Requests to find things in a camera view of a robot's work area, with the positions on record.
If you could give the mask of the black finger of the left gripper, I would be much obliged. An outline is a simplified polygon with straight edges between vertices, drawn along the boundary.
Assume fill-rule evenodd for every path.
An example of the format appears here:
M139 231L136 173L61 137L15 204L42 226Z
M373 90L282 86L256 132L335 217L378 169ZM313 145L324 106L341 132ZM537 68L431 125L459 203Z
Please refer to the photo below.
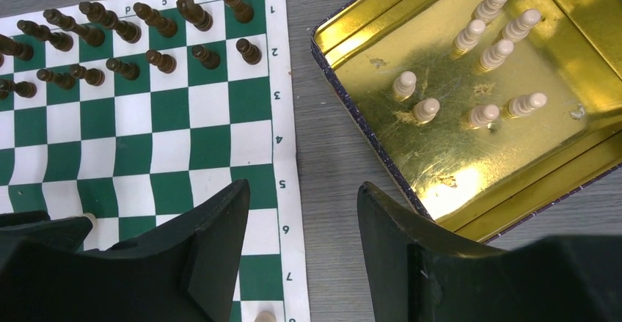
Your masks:
M78 251L91 230L86 216L51 219L43 210L1 214L1 235L25 236L70 252Z

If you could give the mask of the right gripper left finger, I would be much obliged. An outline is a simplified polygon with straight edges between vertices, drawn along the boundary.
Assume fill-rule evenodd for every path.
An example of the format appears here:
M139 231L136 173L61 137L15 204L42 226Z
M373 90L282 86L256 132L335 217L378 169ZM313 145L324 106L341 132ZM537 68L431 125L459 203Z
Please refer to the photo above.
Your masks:
M106 250L1 235L3 321L227 321L249 214L236 180Z

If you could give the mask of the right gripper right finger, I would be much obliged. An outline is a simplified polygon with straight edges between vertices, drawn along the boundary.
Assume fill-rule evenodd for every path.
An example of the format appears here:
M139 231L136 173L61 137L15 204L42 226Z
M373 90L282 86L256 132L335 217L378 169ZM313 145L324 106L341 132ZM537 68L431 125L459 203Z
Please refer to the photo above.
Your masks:
M457 235L372 183L357 194L377 321L619 321L621 237L551 235L503 250Z

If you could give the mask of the light wooden chess piece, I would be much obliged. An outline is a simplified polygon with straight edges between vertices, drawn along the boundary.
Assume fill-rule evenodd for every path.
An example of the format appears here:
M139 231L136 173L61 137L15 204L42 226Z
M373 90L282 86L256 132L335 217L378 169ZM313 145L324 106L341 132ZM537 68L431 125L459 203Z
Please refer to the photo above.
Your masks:
M272 312L262 311L256 315L254 322L277 322L277 320Z

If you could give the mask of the light wooden pawn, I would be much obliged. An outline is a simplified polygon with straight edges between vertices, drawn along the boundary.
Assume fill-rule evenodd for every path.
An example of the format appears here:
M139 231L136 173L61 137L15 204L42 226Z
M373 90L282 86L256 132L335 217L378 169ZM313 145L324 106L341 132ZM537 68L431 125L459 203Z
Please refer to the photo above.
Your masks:
M418 102L412 109L415 120L426 123L433 120L440 110L440 102L435 98L426 98Z
M393 82L392 91L397 100L410 98L416 90L417 76L414 72L406 70Z

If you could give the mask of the gold metal tin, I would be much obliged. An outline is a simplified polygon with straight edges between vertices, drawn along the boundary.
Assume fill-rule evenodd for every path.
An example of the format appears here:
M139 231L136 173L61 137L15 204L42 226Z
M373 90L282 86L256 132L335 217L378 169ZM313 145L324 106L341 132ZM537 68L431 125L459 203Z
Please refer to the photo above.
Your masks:
M312 54L410 206L492 241L621 168L621 0L352 0ZM394 80L416 74L397 100ZM419 123L412 109L435 98Z

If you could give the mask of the green white chess board mat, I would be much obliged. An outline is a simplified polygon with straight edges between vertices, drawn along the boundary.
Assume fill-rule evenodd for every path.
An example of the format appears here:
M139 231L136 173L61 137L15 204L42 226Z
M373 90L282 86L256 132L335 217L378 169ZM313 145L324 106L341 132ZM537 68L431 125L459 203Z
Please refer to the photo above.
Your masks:
M33 57L1 77L36 94L1 99L1 211L94 220L107 249L206 201L237 179L251 199L232 321L262 311L308 321L286 0L105 0L137 25L60 51L2 18Z

